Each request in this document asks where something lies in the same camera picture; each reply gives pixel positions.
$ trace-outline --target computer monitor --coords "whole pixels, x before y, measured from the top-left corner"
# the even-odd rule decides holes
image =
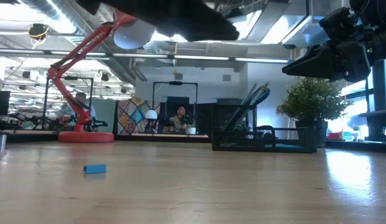
[[[10,91],[0,91],[0,115],[7,115],[10,97]]]

